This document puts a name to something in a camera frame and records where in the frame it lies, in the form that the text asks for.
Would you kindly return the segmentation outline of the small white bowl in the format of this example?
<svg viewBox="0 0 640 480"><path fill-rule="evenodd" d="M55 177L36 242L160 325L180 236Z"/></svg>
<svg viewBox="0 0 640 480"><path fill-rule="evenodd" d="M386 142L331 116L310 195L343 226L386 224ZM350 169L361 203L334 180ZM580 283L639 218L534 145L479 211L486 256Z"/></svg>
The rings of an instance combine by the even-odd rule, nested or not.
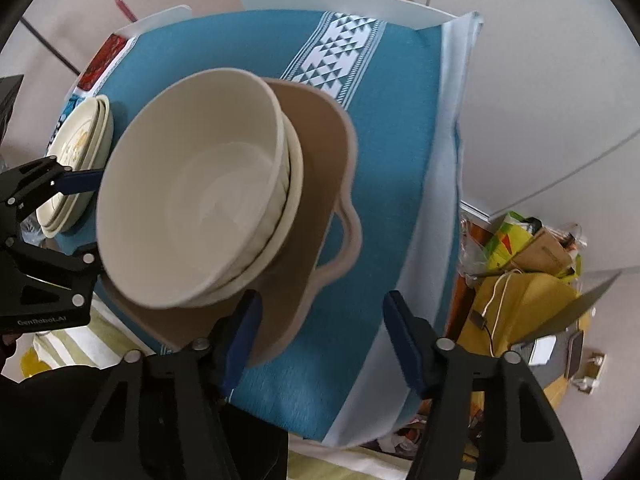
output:
<svg viewBox="0 0 640 480"><path fill-rule="evenodd" d="M288 182L284 116L262 78L235 68L183 78L108 159L96 206L105 272L141 307L196 304L262 252Z"/></svg>

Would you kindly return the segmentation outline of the white plate orange pattern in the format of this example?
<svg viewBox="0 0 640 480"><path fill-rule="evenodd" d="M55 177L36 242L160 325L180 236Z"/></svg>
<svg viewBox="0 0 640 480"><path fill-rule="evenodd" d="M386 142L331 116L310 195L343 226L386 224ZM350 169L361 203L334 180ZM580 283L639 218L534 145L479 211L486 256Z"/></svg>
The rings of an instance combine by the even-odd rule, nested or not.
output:
<svg viewBox="0 0 640 480"><path fill-rule="evenodd" d="M62 166L77 170L103 169L111 151L114 120L111 102L99 94L80 102L55 133L48 155L55 155ZM80 219L92 199L93 191L73 195L56 194L36 211L47 238L69 231Z"/></svg>

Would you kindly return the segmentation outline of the cream ceramic bowl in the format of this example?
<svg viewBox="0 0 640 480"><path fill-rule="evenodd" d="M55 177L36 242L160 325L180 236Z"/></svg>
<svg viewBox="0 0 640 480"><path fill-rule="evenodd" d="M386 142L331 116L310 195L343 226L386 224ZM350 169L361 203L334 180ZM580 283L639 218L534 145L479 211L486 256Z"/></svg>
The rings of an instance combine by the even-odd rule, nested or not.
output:
<svg viewBox="0 0 640 480"><path fill-rule="evenodd" d="M218 287L212 292L198 297L186 304L187 308L205 307L209 304L216 304L225 300L247 287L256 280L260 274L268 268L272 260L277 257L284 242L288 238L288 233L292 229L297 209L302 199L304 184L304 158L302 147L300 146L297 133L292 122L282 114L286 140L288 140L288 156L290 156L290 184L288 194L280 215L279 222L274 229L268 243L262 252L252 261L252 263L236 278Z"/></svg>

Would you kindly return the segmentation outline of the beige plastic handled bowl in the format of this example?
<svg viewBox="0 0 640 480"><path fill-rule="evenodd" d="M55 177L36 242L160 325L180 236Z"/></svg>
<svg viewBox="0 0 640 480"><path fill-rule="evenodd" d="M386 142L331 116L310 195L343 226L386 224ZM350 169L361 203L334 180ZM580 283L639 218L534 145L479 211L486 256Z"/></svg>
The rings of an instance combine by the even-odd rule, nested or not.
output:
<svg viewBox="0 0 640 480"><path fill-rule="evenodd" d="M302 328L314 298L354 266L362 245L360 219L352 204L358 155L352 120L334 99L311 86L273 78L267 82L298 135L304 182L288 238L250 284L264 304L251 366L285 350ZM98 295L148 347L170 351L206 335L240 299L233 295L206 307L150 310L128 301L107 276L99 282Z"/></svg>

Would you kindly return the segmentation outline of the blue patterned tablecloth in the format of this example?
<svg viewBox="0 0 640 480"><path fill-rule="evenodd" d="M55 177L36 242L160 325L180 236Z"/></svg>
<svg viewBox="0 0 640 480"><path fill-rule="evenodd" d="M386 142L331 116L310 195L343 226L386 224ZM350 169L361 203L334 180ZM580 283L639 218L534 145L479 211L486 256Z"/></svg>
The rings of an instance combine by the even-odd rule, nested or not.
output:
<svg viewBox="0 0 640 480"><path fill-rule="evenodd" d="M418 409L382 302L396 289L445 327L459 250L458 118L482 23L475 12L424 29L321 11L214 14L147 32L108 70L100 90L117 132L174 82L219 67L308 84L355 126L360 255L322 289L288 348L244 374L238 408L329 446L383 437Z"/></svg>

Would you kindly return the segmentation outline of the yellow bag with clutter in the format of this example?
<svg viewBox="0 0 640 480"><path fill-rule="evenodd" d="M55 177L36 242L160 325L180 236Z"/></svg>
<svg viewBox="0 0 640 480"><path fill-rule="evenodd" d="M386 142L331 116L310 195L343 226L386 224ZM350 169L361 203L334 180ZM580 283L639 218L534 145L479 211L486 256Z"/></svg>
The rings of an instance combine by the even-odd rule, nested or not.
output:
<svg viewBox="0 0 640 480"><path fill-rule="evenodd" d="M514 351L527 363L553 406L568 386L589 392L603 356L582 364L597 301L614 280L582 290L582 228L561 229L509 211L488 240L466 234L461 273L473 289L459 344L481 356Z"/></svg>

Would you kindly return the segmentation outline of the striped green white cloth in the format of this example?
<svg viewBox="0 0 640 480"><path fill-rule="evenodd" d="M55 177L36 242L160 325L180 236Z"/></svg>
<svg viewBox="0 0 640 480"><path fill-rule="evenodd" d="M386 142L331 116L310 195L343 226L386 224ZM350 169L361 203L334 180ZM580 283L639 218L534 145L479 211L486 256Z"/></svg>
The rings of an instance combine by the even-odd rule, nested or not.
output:
<svg viewBox="0 0 640 480"><path fill-rule="evenodd" d="M21 370L29 378L70 365L104 368L131 349L152 352L102 301L94 300L88 325L35 334L21 357ZM288 444L290 479L403 479L409 468L408 460L365 448L325 448L294 436Z"/></svg>

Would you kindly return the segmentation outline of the pink handled mop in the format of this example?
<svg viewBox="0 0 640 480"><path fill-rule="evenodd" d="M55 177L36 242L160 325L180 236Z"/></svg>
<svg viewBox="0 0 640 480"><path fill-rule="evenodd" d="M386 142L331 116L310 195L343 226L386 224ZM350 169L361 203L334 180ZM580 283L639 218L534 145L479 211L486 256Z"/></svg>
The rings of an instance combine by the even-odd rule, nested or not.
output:
<svg viewBox="0 0 640 480"><path fill-rule="evenodd" d="M138 20L136 14L131 11L130 7L127 6L127 3L124 0L114 0L114 3L116 4L117 9L126 16L126 19L130 21L130 23L135 23Z"/></svg>

